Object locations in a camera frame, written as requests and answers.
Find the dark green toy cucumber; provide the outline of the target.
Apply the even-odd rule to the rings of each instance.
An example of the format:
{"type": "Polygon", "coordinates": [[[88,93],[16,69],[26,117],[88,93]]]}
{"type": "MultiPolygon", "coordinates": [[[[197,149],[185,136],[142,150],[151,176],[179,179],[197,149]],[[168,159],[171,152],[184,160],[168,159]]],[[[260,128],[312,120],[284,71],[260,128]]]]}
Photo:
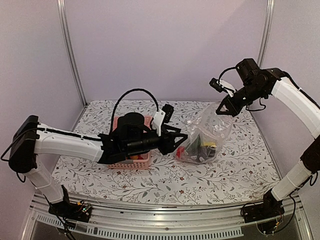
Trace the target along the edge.
{"type": "Polygon", "coordinates": [[[201,136],[198,135],[193,142],[190,143],[188,151],[191,154],[197,155],[198,152],[202,149],[202,139],[201,136]]]}

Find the clear zip top bag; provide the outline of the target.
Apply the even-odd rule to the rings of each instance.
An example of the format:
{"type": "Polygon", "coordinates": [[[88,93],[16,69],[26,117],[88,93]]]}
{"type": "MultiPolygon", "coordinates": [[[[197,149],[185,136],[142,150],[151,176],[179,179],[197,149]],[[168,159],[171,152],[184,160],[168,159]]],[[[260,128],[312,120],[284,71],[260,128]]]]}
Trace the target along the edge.
{"type": "Polygon", "coordinates": [[[213,162],[222,150],[225,140],[228,138],[232,130],[233,120],[229,115],[217,115],[216,109],[219,102],[213,102],[206,106],[203,110],[195,115],[194,118],[188,120],[185,124],[188,138],[179,147],[185,147],[184,157],[177,158],[174,151],[173,156],[181,161],[191,164],[205,164],[213,162]],[[189,146],[200,135],[202,140],[202,148],[199,152],[215,150],[215,158],[205,163],[197,163],[191,160],[190,156],[196,155],[189,153],[189,146]],[[204,142],[215,142],[216,147],[203,146],[204,142]]]}

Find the pink plastic basket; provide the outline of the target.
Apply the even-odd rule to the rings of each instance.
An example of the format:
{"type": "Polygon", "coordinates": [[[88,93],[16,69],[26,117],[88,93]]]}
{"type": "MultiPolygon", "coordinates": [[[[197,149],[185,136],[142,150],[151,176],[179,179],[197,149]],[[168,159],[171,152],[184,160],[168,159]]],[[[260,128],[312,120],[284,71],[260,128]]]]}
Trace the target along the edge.
{"type": "MultiPolygon", "coordinates": [[[[118,126],[118,118],[119,116],[115,116],[113,120],[113,129],[114,131],[118,126]]],[[[144,116],[144,125],[150,128],[150,122],[152,120],[152,117],[149,115],[144,116]]],[[[114,164],[107,164],[106,166],[109,169],[136,169],[136,170],[146,170],[149,168],[150,165],[150,156],[151,152],[140,154],[145,157],[144,160],[132,160],[129,158],[126,158],[126,160],[114,163],[114,164]]]]}

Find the dark purple toy eggplant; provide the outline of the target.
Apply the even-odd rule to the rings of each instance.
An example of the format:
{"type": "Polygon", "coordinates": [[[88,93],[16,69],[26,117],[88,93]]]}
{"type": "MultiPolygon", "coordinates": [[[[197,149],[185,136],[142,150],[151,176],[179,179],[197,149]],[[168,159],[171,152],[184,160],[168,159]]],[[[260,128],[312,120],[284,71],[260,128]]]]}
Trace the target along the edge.
{"type": "Polygon", "coordinates": [[[212,161],[216,156],[215,150],[200,151],[196,155],[190,156],[190,159],[195,163],[206,163],[212,161]]]}

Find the yellow toy pepper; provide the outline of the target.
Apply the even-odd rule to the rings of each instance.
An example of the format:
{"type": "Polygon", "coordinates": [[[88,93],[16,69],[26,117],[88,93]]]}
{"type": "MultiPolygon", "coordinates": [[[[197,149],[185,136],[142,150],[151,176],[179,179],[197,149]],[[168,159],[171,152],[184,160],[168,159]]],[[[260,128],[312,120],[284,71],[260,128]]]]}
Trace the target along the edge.
{"type": "Polygon", "coordinates": [[[211,147],[211,148],[216,148],[217,147],[215,142],[204,142],[203,146],[211,147]]]}

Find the red yellow toy fruit bunch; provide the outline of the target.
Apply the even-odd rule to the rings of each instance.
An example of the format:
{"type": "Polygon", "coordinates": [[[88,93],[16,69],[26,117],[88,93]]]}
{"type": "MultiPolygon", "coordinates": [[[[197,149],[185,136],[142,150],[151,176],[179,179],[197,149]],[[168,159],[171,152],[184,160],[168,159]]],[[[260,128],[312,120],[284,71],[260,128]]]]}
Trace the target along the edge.
{"type": "Polygon", "coordinates": [[[144,160],[145,157],[143,155],[132,155],[132,156],[129,156],[129,159],[130,160],[144,160]]]}

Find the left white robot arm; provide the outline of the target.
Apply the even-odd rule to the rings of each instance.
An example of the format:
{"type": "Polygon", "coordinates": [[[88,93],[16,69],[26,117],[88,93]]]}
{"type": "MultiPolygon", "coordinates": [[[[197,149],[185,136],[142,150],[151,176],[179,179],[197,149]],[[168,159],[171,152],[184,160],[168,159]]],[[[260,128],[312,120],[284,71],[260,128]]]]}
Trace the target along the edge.
{"type": "Polygon", "coordinates": [[[49,171],[37,163],[37,155],[52,154],[87,159],[103,165],[123,162],[131,156],[157,149],[162,155],[174,152],[188,135],[169,126],[163,111],[155,113],[149,125],[137,112],[130,112],[112,120],[109,134],[81,135],[50,128],[30,115],[12,138],[5,151],[9,167],[28,178],[36,189],[55,204],[63,216],[74,213],[74,205],[67,200],[67,192],[57,184],[49,171]]]}

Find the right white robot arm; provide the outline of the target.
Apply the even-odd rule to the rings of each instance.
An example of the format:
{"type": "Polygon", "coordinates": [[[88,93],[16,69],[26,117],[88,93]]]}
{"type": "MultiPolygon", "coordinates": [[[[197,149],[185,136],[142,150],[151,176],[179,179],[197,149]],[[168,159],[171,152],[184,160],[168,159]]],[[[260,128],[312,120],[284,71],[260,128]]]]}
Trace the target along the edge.
{"type": "Polygon", "coordinates": [[[226,93],[215,111],[217,115],[236,117],[253,102],[273,97],[312,139],[292,169],[264,194],[258,213],[262,218],[269,218],[278,210],[279,202],[320,171],[320,106],[298,87],[288,72],[277,67],[260,68],[252,58],[226,68],[209,84],[226,93]]]}

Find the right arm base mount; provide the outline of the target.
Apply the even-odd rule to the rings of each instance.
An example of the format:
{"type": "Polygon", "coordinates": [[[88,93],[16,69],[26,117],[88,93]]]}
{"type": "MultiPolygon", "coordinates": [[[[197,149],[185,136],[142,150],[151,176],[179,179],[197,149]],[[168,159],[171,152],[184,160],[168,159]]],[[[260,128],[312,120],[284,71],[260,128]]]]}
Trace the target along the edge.
{"type": "Polygon", "coordinates": [[[270,189],[263,195],[262,203],[245,204],[240,210],[240,215],[245,223],[261,221],[283,215],[285,213],[282,200],[276,200],[270,189]]]}

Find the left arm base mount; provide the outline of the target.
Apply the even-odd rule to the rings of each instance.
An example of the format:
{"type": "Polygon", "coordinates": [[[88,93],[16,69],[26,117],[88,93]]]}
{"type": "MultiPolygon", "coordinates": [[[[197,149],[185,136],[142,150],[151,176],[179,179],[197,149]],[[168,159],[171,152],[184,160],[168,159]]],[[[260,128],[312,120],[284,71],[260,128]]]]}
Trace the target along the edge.
{"type": "Polygon", "coordinates": [[[92,213],[92,205],[81,200],[78,203],[72,203],[69,199],[67,189],[62,185],[63,198],[58,203],[50,203],[48,212],[52,215],[88,223],[92,213]]]}

